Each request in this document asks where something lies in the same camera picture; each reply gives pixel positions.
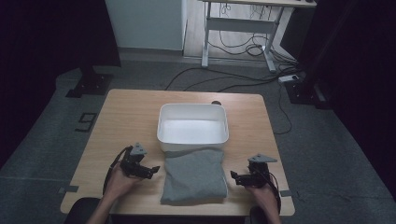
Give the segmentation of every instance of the gray floor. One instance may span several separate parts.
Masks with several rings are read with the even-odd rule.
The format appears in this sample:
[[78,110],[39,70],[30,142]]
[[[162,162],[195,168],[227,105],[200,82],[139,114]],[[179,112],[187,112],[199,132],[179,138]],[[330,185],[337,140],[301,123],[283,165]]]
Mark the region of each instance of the gray floor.
[[[112,73],[110,89],[163,90],[178,72],[199,67],[199,60],[177,55],[152,55],[122,51],[122,68],[97,67]],[[263,63],[212,61],[210,68],[250,77],[268,77]],[[181,91],[190,84],[218,76],[194,70],[178,78],[169,90]],[[64,195],[59,189],[69,184],[89,133],[78,119],[83,112],[100,112],[105,96],[65,98],[80,72],[58,77],[57,90],[13,156],[0,171],[1,223],[62,223]],[[226,79],[196,86],[190,91],[217,91],[240,84]],[[256,93],[264,97],[276,143],[293,193],[296,213],[282,217],[284,223],[395,223],[396,203],[361,149],[331,110],[312,105],[292,105],[277,82],[240,87],[228,92]]]

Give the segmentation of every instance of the folded gray shirt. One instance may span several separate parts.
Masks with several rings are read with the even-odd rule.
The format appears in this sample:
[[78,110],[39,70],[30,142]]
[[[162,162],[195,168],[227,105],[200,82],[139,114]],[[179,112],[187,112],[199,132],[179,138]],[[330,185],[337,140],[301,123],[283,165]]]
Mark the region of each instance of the folded gray shirt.
[[215,148],[165,152],[166,178],[161,203],[196,203],[227,197],[223,157],[224,152]]

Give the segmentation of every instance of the wire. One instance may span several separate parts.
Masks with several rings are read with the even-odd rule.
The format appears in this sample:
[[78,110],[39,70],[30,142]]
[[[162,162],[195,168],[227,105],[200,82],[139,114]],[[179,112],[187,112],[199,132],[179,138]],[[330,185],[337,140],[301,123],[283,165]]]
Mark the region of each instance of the wire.
[[179,72],[177,75],[175,75],[175,76],[172,78],[172,80],[169,82],[169,84],[165,87],[165,91],[167,91],[167,90],[169,89],[169,87],[172,85],[172,83],[173,83],[178,77],[180,77],[181,75],[183,75],[183,73],[188,72],[188,71],[190,71],[190,70],[201,70],[201,69],[203,69],[203,68],[202,68],[202,67],[193,67],[193,68],[188,68],[188,69],[185,69],[185,70]]
[[280,109],[280,111],[282,111],[282,113],[285,115],[285,117],[286,117],[286,119],[288,120],[288,122],[289,122],[289,128],[285,131],[285,132],[281,132],[281,133],[277,133],[277,132],[274,132],[274,134],[279,134],[279,135],[281,135],[281,134],[284,134],[284,133],[289,133],[290,131],[291,131],[291,128],[292,128],[292,123],[291,123],[291,121],[290,121],[290,118],[289,118],[289,116],[288,116],[288,114],[285,112],[285,110],[283,109],[283,107],[282,107],[282,104],[280,103],[281,102],[281,99],[282,99],[282,85],[278,82],[277,84],[279,84],[279,99],[278,99],[278,101],[277,101],[277,104],[278,104],[278,106],[279,106],[279,109]]
[[221,31],[219,31],[219,36],[220,36],[221,44],[222,44],[224,47],[227,47],[227,48],[230,48],[230,49],[232,49],[232,48],[239,48],[239,47],[245,46],[245,45],[250,41],[250,39],[251,39],[251,38],[250,38],[247,42],[245,42],[245,43],[243,43],[243,44],[240,44],[240,45],[228,46],[228,45],[224,44],[224,41],[222,40]]
[[211,44],[209,41],[207,41],[207,43],[208,43],[210,46],[212,46],[213,48],[215,48],[215,49],[221,49],[222,51],[224,51],[224,52],[226,52],[226,53],[228,53],[228,54],[231,54],[231,55],[240,55],[240,54],[246,53],[246,51],[237,52],[237,53],[232,53],[232,52],[230,52],[230,51],[228,51],[228,50],[226,50],[226,49],[222,49],[222,48],[219,47],[219,46],[216,46],[216,45]]
[[214,78],[210,78],[210,79],[208,79],[208,80],[204,80],[204,81],[201,81],[201,82],[197,82],[197,83],[195,83],[195,84],[192,84],[192,85],[190,85],[189,87],[187,87],[186,89],[184,89],[183,91],[186,91],[186,90],[188,90],[189,88],[194,87],[194,86],[197,86],[197,85],[202,84],[202,83],[206,83],[206,82],[214,81],[214,80],[218,80],[218,79],[224,79],[224,78],[236,78],[236,79],[241,79],[241,80],[249,80],[248,78],[242,78],[242,77],[214,77]]
[[259,169],[254,168],[254,167],[252,167],[252,168],[256,171],[256,173],[259,173],[259,174],[262,176],[262,178],[264,178],[264,180],[267,182],[267,184],[271,187],[271,189],[272,189],[272,191],[273,191],[273,193],[274,193],[274,196],[275,196],[275,198],[276,198],[276,201],[277,201],[277,209],[278,209],[278,212],[280,213],[280,207],[281,207],[282,205],[281,205],[280,195],[279,195],[279,185],[277,184],[276,177],[275,177],[272,173],[268,172],[268,174],[271,175],[271,176],[274,178],[274,180],[275,180],[275,182],[276,182],[276,186],[275,186],[274,183],[271,181],[271,178],[268,179],[264,174],[262,174],[262,173],[260,172]]
[[114,166],[117,164],[117,162],[119,162],[119,159],[120,159],[120,157],[121,157],[121,155],[122,155],[122,153],[124,153],[126,151],[126,148],[125,149],[123,149],[121,152],[120,152],[120,154],[116,157],[116,159],[110,164],[110,166],[108,167],[108,171],[107,171],[107,174],[106,174],[106,178],[105,178],[105,182],[104,182],[104,184],[103,184],[103,194],[105,195],[105,192],[106,192],[106,188],[107,188],[107,182],[108,182],[108,180],[110,180],[110,177],[111,177],[111,172],[113,171],[113,168],[114,168]]
[[251,19],[254,17],[255,13],[260,15],[259,20],[261,20],[262,16],[265,14],[264,6],[250,5],[250,11],[251,11],[251,13],[250,13]]
[[281,54],[274,49],[271,49],[270,51],[273,53],[274,58],[279,62],[288,63],[293,66],[298,64],[298,62],[295,59],[292,59],[284,54]]
[[226,91],[226,90],[231,89],[231,88],[234,88],[234,87],[260,86],[260,85],[264,85],[264,84],[270,83],[270,82],[272,82],[272,81],[273,81],[273,80],[268,80],[268,81],[264,81],[264,82],[261,82],[261,83],[255,83],[255,84],[232,85],[232,86],[223,88],[223,89],[219,90],[218,92]]
[[220,3],[220,8],[219,8],[219,15],[220,16],[221,16],[221,14],[224,14],[227,17],[229,17],[228,14],[227,14],[227,11],[230,11],[230,10],[231,10],[231,6],[228,6],[228,3]]

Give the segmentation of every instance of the white container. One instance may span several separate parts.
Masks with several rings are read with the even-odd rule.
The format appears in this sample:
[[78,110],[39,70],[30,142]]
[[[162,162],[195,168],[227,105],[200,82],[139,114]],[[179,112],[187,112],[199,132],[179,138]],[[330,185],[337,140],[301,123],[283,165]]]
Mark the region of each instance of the white container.
[[229,137],[224,107],[210,104],[163,105],[157,137],[163,151],[202,147],[223,149]]

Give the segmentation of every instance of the table leg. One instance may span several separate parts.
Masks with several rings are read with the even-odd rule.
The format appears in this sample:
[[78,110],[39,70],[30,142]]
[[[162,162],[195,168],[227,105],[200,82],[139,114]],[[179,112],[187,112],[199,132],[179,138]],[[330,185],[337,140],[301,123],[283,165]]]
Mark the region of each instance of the table leg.
[[208,23],[210,22],[210,9],[212,8],[212,3],[207,3],[207,15],[206,15],[206,27],[205,27],[205,41],[202,48],[202,67],[208,67],[209,64],[209,46],[207,44],[209,40],[209,29]]
[[268,39],[267,44],[265,46],[262,46],[262,51],[263,51],[263,54],[265,57],[265,61],[267,61],[268,69],[270,70],[271,73],[275,73],[276,68],[274,66],[274,58],[270,52],[270,49],[274,42],[276,30],[277,30],[277,27],[279,26],[279,22],[280,22],[280,18],[282,17],[283,9],[284,9],[283,7],[281,7],[279,9],[279,13],[277,14],[276,20],[274,21],[274,27],[271,31],[270,38]]

